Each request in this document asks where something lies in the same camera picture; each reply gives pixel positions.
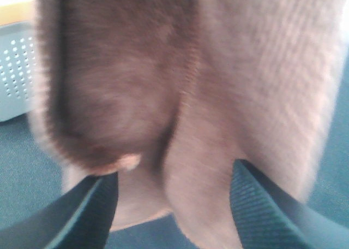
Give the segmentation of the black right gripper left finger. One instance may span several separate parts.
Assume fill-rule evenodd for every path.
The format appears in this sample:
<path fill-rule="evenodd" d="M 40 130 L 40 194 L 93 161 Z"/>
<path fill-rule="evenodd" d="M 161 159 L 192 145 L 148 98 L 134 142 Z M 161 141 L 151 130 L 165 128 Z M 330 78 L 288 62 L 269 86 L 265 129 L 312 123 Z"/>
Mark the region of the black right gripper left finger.
<path fill-rule="evenodd" d="M 31 217 L 1 230 L 1 248 L 104 248 L 118 174 L 88 176 Z"/>

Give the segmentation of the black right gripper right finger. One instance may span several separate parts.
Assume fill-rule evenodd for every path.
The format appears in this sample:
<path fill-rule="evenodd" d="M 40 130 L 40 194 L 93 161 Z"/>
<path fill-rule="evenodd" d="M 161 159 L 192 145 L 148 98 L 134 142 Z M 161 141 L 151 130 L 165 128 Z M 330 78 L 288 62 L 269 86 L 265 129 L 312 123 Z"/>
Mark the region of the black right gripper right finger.
<path fill-rule="evenodd" d="M 233 163 L 230 208 L 243 248 L 348 248 L 348 228 L 299 202 L 250 162 Z"/>

